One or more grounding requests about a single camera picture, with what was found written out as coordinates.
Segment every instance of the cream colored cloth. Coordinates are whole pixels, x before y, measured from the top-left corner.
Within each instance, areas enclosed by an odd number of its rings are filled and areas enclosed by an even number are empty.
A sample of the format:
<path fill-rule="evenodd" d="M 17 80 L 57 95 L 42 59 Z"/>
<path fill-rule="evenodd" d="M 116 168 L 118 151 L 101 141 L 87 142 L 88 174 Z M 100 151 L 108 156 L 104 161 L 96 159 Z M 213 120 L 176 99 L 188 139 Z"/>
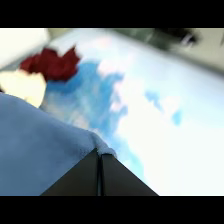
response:
<path fill-rule="evenodd" d="M 43 101 L 46 86 L 41 73 L 29 74 L 24 70 L 0 72 L 0 88 L 4 93 L 19 97 L 37 108 Z"/>

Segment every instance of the blue fabric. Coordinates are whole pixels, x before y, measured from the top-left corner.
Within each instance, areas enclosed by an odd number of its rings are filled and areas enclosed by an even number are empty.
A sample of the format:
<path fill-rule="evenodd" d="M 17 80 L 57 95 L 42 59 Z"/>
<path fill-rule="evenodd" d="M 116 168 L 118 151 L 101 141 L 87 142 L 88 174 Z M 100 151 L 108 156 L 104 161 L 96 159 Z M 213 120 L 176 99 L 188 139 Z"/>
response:
<path fill-rule="evenodd" d="M 91 150 L 110 153 L 95 133 L 0 94 L 0 195 L 40 195 Z"/>

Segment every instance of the red cloth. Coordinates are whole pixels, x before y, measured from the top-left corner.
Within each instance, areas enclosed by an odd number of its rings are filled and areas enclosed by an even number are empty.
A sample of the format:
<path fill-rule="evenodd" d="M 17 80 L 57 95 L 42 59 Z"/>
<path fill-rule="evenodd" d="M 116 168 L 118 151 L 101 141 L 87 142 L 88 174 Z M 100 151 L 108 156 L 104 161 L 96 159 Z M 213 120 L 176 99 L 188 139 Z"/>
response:
<path fill-rule="evenodd" d="M 53 49 L 44 48 L 40 54 L 28 57 L 20 64 L 20 69 L 28 73 L 42 73 L 46 81 L 67 81 L 77 73 L 80 58 L 71 48 L 62 57 Z"/>

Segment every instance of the dark object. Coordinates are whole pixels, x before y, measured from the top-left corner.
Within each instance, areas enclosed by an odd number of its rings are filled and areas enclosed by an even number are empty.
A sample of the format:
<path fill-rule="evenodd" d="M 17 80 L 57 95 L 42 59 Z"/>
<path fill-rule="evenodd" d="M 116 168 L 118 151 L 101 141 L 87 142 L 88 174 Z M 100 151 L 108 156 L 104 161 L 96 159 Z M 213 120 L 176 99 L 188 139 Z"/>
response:
<path fill-rule="evenodd" d="M 158 196 L 113 155 L 94 149 L 42 196 Z"/>
<path fill-rule="evenodd" d="M 20 69 L 28 73 L 42 73 L 46 81 L 67 81 L 77 73 L 80 58 L 71 48 L 62 57 L 53 49 L 44 48 L 40 54 L 28 57 L 20 64 Z"/>
<path fill-rule="evenodd" d="M 180 42 L 185 41 L 186 44 L 197 44 L 199 37 L 189 28 L 155 28 L 156 31 L 165 33 Z"/>

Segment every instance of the white surface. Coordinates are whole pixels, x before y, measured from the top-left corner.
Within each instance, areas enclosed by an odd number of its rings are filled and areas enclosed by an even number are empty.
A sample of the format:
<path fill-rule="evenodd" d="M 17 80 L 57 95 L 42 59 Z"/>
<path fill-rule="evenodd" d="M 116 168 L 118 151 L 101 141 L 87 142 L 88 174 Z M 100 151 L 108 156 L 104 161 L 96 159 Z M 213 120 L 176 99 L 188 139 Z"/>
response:
<path fill-rule="evenodd" d="M 0 28 L 0 68 L 48 40 L 46 28 Z"/>
<path fill-rule="evenodd" d="M 84 61 L 101 61 L 103 75 L 124 74 L 115 91 L 128 114 L 117 134 L 141 160 L 145 182 L 160 195 L 224 195 L 224 79 L 99 29 L 74 30 L 51 46 L 64 53 L 74 43 Z M 163 114 L 146 91 L 159 93 Z M 180 126 L 169 120 L 175 108 L 183 112 Z"/>

